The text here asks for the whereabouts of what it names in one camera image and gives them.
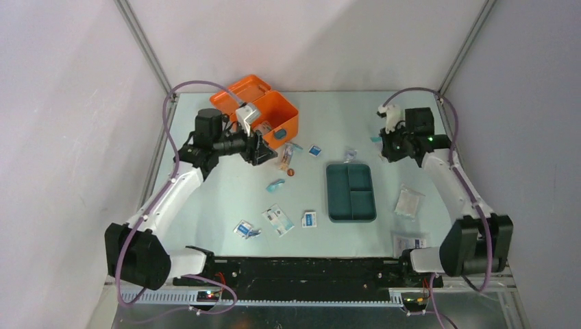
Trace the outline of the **clear bag of swabs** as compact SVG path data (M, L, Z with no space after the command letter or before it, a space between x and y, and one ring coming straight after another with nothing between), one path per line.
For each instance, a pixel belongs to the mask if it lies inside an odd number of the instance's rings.
M299 146L298 144L293 142L287 142L284 145L278 168L280 170L287 171L290 167L290 163L294 153L301 152L303 150L304 150L303 147Z

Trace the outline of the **clear bag blue print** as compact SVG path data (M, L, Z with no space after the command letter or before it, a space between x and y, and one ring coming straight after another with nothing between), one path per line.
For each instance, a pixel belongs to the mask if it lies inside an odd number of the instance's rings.
M350 163L353 162L357 158L357 150L352 148L347 148L344 153L343 162Z

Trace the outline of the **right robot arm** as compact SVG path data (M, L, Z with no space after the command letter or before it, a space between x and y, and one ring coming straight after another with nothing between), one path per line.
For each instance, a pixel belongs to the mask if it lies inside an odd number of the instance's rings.
M452 222L440 246L404 252L409 261L399 266L401 282L415 287L426 273L458 277L505 270L513 222L475 191L448 135L436 134L431 109L380 106L377 114L386 121L382 156L389 162L413 159L434 183Z

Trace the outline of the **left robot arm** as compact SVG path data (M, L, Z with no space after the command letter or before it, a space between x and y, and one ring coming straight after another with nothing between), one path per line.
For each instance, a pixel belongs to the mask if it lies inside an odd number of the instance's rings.
M164 235L220 157L238 154L258 166L277 156L262 132L251 128L259 116L260 111L248 103L235 111L234 122L214 108L197 113L186 142L173 147L173 169L162 188L125 223L112 223L105 231L108 273L117 284L126 281L157 290L169 278L186 275L200 285L214 282L217 268L207 261L210 252L198 247L170 251L163 244Z

